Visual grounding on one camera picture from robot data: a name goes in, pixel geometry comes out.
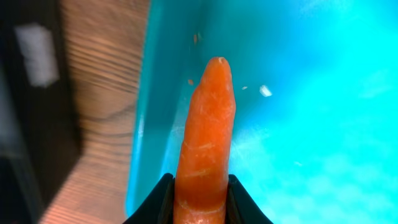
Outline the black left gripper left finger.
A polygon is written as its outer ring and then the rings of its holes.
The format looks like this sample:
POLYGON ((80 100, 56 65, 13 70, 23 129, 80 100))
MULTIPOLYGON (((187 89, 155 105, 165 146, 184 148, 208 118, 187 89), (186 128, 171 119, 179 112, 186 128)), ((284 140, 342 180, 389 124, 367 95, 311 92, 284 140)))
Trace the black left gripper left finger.
POLYGON ((172 224, 173 202, 174 177, 167 173, 123 224, 172 224))

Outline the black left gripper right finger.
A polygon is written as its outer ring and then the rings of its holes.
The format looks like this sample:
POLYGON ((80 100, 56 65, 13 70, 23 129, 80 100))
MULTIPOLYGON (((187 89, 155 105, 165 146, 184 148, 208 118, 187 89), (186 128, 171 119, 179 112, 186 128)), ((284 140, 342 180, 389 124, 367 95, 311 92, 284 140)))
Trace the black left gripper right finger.
POLYGON ((225 223, 273 224, 233 174, 229 175, 225 223))

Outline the orange carrot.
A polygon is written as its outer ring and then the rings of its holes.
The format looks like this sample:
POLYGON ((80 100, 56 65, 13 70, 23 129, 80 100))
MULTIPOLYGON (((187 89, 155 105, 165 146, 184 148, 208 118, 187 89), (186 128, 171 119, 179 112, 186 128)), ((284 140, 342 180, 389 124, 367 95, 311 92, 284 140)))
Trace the orange carrot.
POLYGON ((174 223, 224 223, 235 112, 229 63, 214 57, 190 100, 175 177, 174 223))

